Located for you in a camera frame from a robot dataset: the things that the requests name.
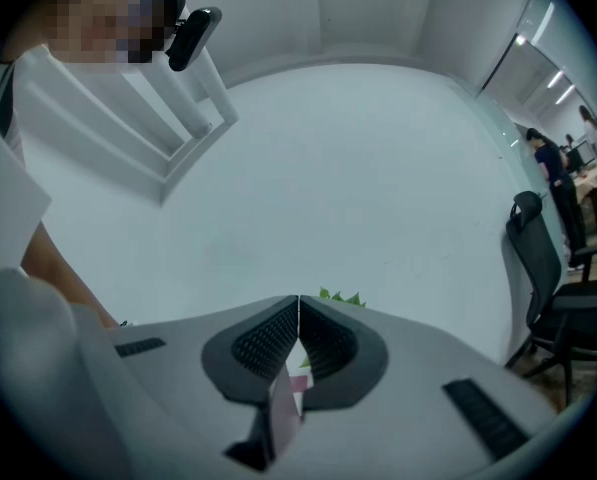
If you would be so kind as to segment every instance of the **woman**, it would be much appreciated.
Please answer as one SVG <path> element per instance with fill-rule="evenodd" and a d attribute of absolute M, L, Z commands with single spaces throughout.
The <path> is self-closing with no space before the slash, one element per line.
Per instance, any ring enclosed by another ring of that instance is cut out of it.
<path fill-rule="evenodd" d="M 551 195 L 569 239 L 572 253 L 587 245 L 585 223 L 576 198 L 576 186 L 565 169 L 567 157 L 558 146 L 535 128 L 527 130 L 527 141 L 534 150 L 534 157 L 549 183 Z"/>
<path fill-rule="evenodd" d="M 597 121 L 591 115 L 589 109 L 584 105 L 580 105 L 580 107 L 578 107 L 578 111 L 580 112 L 580 117 L 582 117 L 583 120 L 585 133 L 587 134 L 587 140 L 591 144 L 591 147 L 593 148 L 597 158 Z"/>
<path fill-rule="evenodd" d="M 565 139 L 567 139 L 567 145 L 569 147 L 569 150 L 574 149 L 574 142 L 576 142 L 574 138 L 571 135 L 567 134 L 565 135 Z"/>

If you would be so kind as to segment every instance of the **computer monitor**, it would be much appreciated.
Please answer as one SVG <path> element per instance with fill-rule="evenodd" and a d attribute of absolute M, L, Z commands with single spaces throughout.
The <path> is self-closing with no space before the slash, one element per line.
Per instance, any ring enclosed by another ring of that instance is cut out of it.
<path fill-rule="evenodd" d="M 596 155 L 594 155 L 594 150 L 591 148 L 591 144 L 589 144 L 589 142 L 586 140 L 583 140 L 576 147 L 572 148 L 572 151 L 578 152 L 583 165 L 587 165 L 589 162 L 592 162 L 596 159 Z"/>

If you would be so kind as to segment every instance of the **green plant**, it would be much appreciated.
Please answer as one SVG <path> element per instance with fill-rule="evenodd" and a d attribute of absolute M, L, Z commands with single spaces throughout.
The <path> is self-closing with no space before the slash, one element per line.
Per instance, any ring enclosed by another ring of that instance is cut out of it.
<path fill-rule="evenodd" d="M 356 295 L 354 295 L 353 297 L 348 298 L 347 300 L 343 299 L 340 295 L 340 292 L 336 292 L 333 296 L 329 295 L 329 290 L 323 288 L 322 286 L 320 287 L 320 295 L 319 297 L 321 299 L 331 299 L 331 300 L 337 300 L 340 302 L 346 302 L 347 304 L 354 304 L 355 306 L 361 306 L 361 307 L 366 307 L 366 302 L 360 302 L 360 292 L 356 293 Z M 300 365 L 301 368 L 305 368 L 307 366 L 310 366 L 309 363 L 309 358 L 305 357 L 305 360 L 302 362 L 302 364 Z"/>

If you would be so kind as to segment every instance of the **dark clothing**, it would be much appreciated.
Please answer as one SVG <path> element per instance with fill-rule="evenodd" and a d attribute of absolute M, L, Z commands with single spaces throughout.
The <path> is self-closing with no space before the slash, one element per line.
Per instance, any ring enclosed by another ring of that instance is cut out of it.
<path fill-rule="evenodd" d="M 11 68 L 11 75 L 7 86 L 0 100 L 0 136 L 6 137 L 14 115 L 14 69 Z"/>
<path fill-rule="evenodd" d="M 585 221 L 576 198 L 576 186 L 569 175 L 563 180 L 562 185 L 551 187 L 551 195 L 569 238 L 571 252 L 586 247 Z"/>
<path fill-rule="evenodd" d="M 543 144 L 536 150 L 534 157 L 539 164 L 545 164 L 549 173 L 550 188 L 554 187 L 556 181 L 564 182 L 566 178 L 569 178 L 569 174 L 562 165 L 559 151 L 553 151 L 547 144 Z"/>
<path fill-rule="evenodd" d="M 568 173 L 576 172 L 582 169 L 582 157 L 577 149 L 570 149 L 567 152 L 567 160 L 569 160 L 569 163 L 567 164 Z"/>

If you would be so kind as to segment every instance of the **wooden floor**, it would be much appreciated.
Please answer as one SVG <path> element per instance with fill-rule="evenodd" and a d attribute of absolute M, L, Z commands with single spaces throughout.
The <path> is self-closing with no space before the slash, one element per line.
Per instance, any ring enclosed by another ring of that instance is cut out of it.
<path fill-rule="evenodd" d="M 588 237 L 587 245 L 597 245 L 597 234 Z M 580 282 L 582 274 L 569 274 L 569 282 Z M 594 257 L 590 279 L 597 279 L 597 256 Z M 522 374 L 539 364 L 544 358 L 550 357 L 549 352 L 538 349 L 534 354 L 525 354 L 513 366 L 512 371 Z M 597 363 L 587 361 L 573 361 L 573 400 L 579 400 L 593 394 L 597 387 Z M 529 379 L 537 390 L 545 395 L 557 411 L 565 408 L 564 373 L 560 366 L 536 375 Z"/>

